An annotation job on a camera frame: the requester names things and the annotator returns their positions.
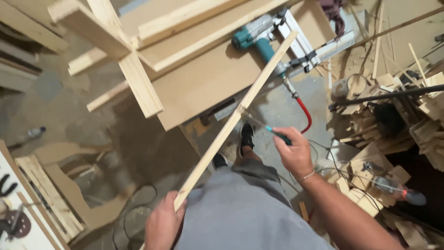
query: metal rod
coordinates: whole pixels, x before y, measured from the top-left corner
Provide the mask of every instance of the metal rod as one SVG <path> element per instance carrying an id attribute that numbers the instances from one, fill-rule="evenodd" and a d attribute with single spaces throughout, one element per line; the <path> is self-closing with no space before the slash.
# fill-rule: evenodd
<path id="1" fill-rule="evenodd" d="M 432 87 L 426 87 L 426 88 L 418 88 L 418 89 L 409 89 L 404 91 L 396 91 L 392 93 L 387 93 L 384 95 L 374 96 L 374 97 L 364 97 L 359 98 L 355 100 L 349 100 L 349 101 L 337 101 L 333 102 L 329 109 L 330 111 L 335 111 L 337 107 L 339 106 L 348 106 L 352 104 L 358 104 L 363 103 L 365 101 L 376 101 L 376 100 L 382 100 L 382 99 L 390 99 L 393 97 L 402 97 L 402 96 L 411 96 L 411 95 L 424 95 L 430 92 L 437 92 L 437 91 L 443 91 L 444 90 L 444 84 L 436 85 Z"/>

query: shoe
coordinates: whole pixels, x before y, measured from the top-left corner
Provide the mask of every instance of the shoe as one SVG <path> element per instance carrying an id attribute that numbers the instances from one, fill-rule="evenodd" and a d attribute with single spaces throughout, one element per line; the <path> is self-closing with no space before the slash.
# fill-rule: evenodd
<path id="1" fill-rule="evenodd" d="M 216 170 L 221 167 L 228 167 L 228 160 L 226 159 L 225 155 L 221 153 L 216 153 L 216 155 L 211 160 L 211 163 Z"/>
<path id="2" fill-rule="evenodd" d="M 250 125 L 250 123 L 246 122 L 240 131 L 241 134 L 241 147 L 239 148 L 239 155 L 242 158 L 244 156 L 244 152 L 242 152 L 243 146 L 250 146 L 253 149 L 253 137 L 254 137 L 254 129 Z"/>

